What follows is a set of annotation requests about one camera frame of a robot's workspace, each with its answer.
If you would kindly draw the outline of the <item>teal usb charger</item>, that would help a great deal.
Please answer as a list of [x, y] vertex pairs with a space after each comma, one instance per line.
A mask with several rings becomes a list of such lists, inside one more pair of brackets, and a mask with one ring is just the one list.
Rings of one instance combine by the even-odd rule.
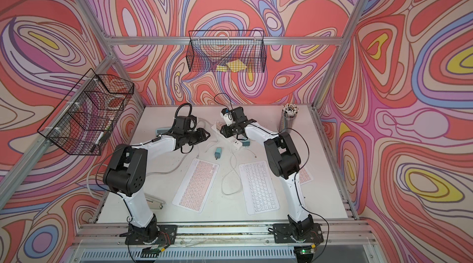
[[222, 148], [217, 147], [215, 152], [214, 152], [214, 157], [215, 157], [215, 159], [220, 159], [221, 156], [222, 156]]

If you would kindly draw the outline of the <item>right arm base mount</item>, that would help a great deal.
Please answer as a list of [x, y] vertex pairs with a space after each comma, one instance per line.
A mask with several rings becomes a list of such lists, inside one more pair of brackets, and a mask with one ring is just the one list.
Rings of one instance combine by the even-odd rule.
[[276, 243], [310, 243], [319, 245], [325, 241], [320, 224], [313, 223], [298, 229], [292, 224], [273, 224], [268, 228]]

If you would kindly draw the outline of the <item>teal usb charger end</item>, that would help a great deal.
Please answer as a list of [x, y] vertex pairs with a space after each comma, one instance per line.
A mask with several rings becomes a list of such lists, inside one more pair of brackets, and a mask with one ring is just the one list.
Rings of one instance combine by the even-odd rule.
[[241, 143], [242, 143], [242, 146], [244, 147], [249, 147], [251, 145], [251, 142], [249, 140], [244, 140]]

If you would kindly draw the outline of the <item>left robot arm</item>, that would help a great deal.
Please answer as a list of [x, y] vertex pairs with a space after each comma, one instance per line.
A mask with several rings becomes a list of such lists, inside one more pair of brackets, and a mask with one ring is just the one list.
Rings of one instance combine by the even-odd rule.
[[153, 245], [160, 237], [165, 245], [171, 244], [171, 239], [160, 230], [145, 197], [147, 163], [165, 153], [181, 150], [185, 145], [193, 147], [208, 140], [210, 133], [196, 125], [196, 116], [176, 116], [170, 130], [164, 134], [140, 145], [121, 144], [113, 152], [103, 182], [124, 201], [129, 211], [128, 231], [122, 234], [127, 245]]

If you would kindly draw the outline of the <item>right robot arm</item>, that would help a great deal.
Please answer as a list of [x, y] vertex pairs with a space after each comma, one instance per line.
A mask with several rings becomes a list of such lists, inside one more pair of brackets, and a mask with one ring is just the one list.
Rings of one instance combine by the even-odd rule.
[[269, 169], [281, 179], [285, 191], [289, 206], [289, 233], [299, 242], [307, 239], [314, 220], [304, 208], [299, 178], [301, 157], [290, 134], [262, 127], [256, 120], [247, 118], [241, 106], [231, 110], [223, 108], [220, 117], [224, 120], [220, 133], [225, 138], [243, 135], [265, 148]]

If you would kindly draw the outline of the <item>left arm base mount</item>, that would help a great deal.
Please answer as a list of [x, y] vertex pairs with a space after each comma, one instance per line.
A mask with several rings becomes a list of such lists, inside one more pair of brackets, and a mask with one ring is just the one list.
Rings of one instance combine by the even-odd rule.
[[150, 225], [140, 228], [129, 224], [128, 231], [119, 235], [127, 245], [173, 245], [176, 240], [177, 225]]

